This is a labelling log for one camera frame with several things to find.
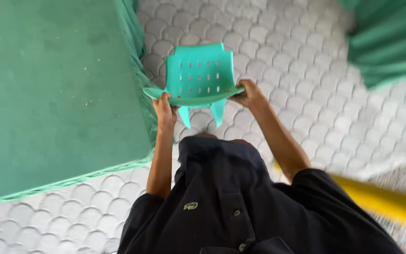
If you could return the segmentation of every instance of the navy shirt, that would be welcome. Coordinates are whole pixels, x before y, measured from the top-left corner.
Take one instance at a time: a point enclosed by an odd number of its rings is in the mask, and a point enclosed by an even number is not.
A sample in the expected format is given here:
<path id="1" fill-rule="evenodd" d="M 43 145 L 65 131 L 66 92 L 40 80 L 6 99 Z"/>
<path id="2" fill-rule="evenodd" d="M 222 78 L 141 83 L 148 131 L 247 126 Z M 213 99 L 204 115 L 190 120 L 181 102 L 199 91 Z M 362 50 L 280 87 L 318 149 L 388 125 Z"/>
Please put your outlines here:
<path id="1" fill-rule="evenodd" d="M 254 147 L 180 142 L 167 199 L 144 194 L 121 236 L 127 253 L 402 253 L 324 171 L 273 183 Z"/>

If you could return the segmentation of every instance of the green table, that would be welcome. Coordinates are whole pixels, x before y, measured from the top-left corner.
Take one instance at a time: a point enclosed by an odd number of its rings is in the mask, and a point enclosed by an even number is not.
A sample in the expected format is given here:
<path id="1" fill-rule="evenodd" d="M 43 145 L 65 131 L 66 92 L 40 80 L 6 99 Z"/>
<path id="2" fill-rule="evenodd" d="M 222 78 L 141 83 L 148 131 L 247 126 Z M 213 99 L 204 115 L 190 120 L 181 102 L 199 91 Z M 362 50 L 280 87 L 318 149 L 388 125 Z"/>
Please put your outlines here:
<path id="1" fill-rule="evenodd" d="M 132 0 L 0 0 L 0 201 L 151 160 Z"/>

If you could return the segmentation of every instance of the green cloth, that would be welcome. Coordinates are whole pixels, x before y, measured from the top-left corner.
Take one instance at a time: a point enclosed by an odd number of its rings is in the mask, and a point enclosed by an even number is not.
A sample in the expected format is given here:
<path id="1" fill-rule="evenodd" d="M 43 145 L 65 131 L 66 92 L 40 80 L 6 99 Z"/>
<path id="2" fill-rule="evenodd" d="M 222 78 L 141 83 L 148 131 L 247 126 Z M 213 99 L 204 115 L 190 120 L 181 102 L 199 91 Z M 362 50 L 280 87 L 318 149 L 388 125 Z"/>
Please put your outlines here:
<path id="1" fill-rule="evenodd" d="M 0 0 L 0 201 L 151 161 L 133 0 Z"/>
<path id="2" fill-rule="evenodd" d="M 350 63 L 368 88 L 406 79 L 406 0 L 340 0 L 356 16 Z"/>

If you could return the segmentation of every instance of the plastic chair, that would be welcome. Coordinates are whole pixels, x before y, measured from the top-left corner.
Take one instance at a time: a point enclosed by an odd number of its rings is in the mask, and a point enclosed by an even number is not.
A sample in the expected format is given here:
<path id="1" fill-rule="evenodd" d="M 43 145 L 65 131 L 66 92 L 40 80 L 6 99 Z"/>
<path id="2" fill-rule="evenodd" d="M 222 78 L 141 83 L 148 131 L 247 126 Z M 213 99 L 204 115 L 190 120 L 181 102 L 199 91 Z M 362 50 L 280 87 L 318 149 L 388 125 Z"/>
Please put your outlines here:
<path id="1" fill-rule="evenodd" d="M 219 127 L 226 99 L 242 91 L 234 83 L 233 52 L 224 51 L 223 43 L 176 46 L 175 54 L 166 57 L 166 88 L 144 88 L 153 99 L 172 94 L 169 103 L 181 106 L 178 112 L 189 129 L 189 109 L 210 107 Z"/>

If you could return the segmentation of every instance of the embroidered logo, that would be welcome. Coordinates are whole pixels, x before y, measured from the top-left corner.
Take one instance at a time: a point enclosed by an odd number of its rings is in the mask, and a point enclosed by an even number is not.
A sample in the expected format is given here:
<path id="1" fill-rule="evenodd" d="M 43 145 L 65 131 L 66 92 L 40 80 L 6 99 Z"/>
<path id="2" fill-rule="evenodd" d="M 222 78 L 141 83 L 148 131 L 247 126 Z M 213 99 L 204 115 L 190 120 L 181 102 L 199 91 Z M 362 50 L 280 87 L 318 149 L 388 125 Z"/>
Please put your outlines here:
<path id="1" fill-rule="evenodd" d="M 192 203 L 189 203 L 189 204 L 186 204 L 185 206 L 184 206 L 184 209 L 183 210 L 193 210 L 193 209 L 195 209 L 195 208 L 197 208 L 197 206 L 198 206 L 199 204 L 197 203 L 197 202 L 192 202 Z"/>

